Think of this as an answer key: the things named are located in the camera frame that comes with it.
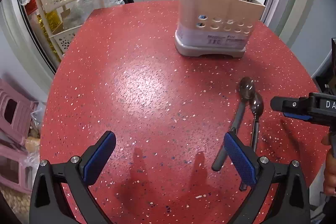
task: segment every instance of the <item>bolt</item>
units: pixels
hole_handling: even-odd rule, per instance
[[[41,165],[41,166],[46,166],[47,163],[48,163],[47,160],[41,160],[40,165]]]
[[[79,161],[79,157],[78,156],[73,156],[70,160],[73,164],[75,164],[76,162]]]
[[[299,167],[300,163],[297,160],[293,160],[292,165],[294,165],[295,167]]]
[[[260,162],[266,164],[266,163],[268,163],[268,158],[266,158],[266,157],[260,157]]]

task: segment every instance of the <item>red table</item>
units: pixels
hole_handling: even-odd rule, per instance
[[[211,164],[238,106],[237,83],[256,80],[265,102],[258,155],[301,162],[309,185],[325,159],[327,128],[273,112],[271,98],[306,96],[316,87],[299,61],[259,23],[241,59],[188,58],[177,53],[177,1],[94,11],[77,33],[51,87],[41,159],[81,155],[105,132],[117,146],[90,187],[116,223],[226,223],[247,193],[231,164]],[[238,136],[250,143],[253,116]],[[84,222],[64,186],[77,220]],[[272,187],[260,222],[269,207]]]

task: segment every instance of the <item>pink plastic stool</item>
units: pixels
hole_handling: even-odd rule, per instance
[[[0,182],[14,190],[31,194],[32,170],[24,166],[27,153],[7,147],[0,140]]]
[[[33,111],[33,101],[0,79],[0,128],[20,145],[25,144]]]

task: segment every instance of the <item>metal spoon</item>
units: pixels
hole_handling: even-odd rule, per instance
[[[240,80],[238,91],[241,96],[241,101],[238,105],[236,115],[232,121],[230,130],[229,130],[229,131],[233,131],[235,134],[237,134],[240,124],[243,120],[246,102],[250,100],[251,98],[253,98],[254,96],[255,86],[254,86],[253,80],[250,77],[243,77]],[[215,161],[213,162],[211,166],[212,170],[219,171],[222,168],[226,158],[227,158],[227,152],[224,148],[224,143],[223,143],[215,158]]]
[[[252,127],[252,137],[251,137],[251,148],[255,152],[257,150],[258,143],[258,133],[259,133],[259,117],[264,112],[264,101],[258,92],[255,92],[254,97],[250,99],[250,109],[254,115],[253,127]],[[247,189],[247,185],[241,182],[239,190],[244,192]]]

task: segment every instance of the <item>human hand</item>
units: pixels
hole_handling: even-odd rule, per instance
[[[328,135],[324,136],[321,143],[330,145]],[[325,159],[323,190],[326,195],[336,195],[336,159],[332,155],[332,149],[327,153]]]

